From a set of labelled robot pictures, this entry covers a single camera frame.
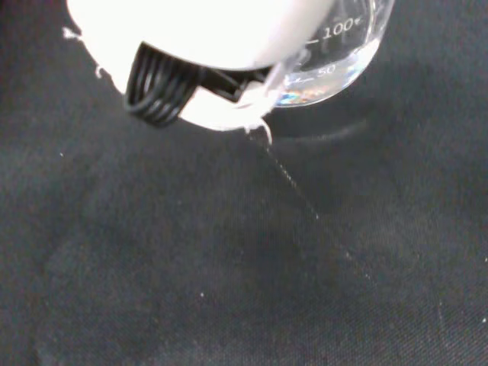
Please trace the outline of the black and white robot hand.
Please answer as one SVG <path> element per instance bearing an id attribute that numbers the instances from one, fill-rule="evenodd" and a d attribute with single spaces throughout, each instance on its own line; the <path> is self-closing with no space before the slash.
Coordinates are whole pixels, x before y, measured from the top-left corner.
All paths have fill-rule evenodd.
<path id="1" fill-rule="evenodd" d="M 69 1 L 79 39 L 154 126 L 265 128 L 330 1 Z"/>

